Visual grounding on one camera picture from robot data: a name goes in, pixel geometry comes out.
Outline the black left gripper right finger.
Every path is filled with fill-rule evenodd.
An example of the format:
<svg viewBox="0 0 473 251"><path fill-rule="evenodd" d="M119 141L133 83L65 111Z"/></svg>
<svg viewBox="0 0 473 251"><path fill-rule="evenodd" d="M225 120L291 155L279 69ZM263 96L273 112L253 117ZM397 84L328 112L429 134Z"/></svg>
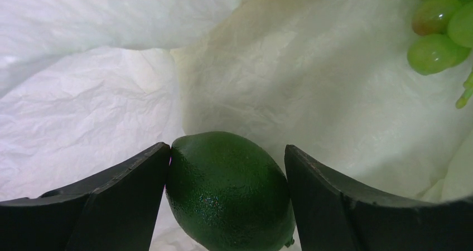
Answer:
<svg viewBox="0 0 473 251"><path fill-rule="evenodd" d="M472 249L472 197L430 203L365 185L287 145L284 164L303 250Z"/></svg>

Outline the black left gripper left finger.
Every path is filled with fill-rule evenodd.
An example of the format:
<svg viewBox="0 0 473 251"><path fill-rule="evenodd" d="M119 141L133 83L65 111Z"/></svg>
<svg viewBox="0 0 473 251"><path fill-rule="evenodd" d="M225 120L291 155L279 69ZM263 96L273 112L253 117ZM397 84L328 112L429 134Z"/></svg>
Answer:
<svg viewBox="0 0 473 251"><path fill-rule="evenodd" d="M170 161L157 143L38 198L1 202L2 250L149 250Z"/></svg>

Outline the dark green fake lime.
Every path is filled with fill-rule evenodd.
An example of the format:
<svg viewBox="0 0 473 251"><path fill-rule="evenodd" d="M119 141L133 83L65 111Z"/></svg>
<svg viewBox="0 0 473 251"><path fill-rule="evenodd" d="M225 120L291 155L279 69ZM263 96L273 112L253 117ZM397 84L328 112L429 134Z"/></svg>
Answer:
<svg viewBox="0 0 473 251"><path fill-rule="evenodd" d="M286 177L242 136L213 131L176 139L166 196L179 226L208 250L280 250L294 243Z"/></svg>

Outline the pale green plastic bag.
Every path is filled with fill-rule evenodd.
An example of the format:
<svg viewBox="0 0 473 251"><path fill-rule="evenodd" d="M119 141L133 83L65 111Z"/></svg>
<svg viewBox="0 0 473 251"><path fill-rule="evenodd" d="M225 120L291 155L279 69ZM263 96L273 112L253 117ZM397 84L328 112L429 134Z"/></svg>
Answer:
<svg viewBox="0 0 473 251"><path fill-rule="evenodd" d="M472 67L420 76L419 0L1 0L1 200L212 130L374 188L472 194Z"/></svg>

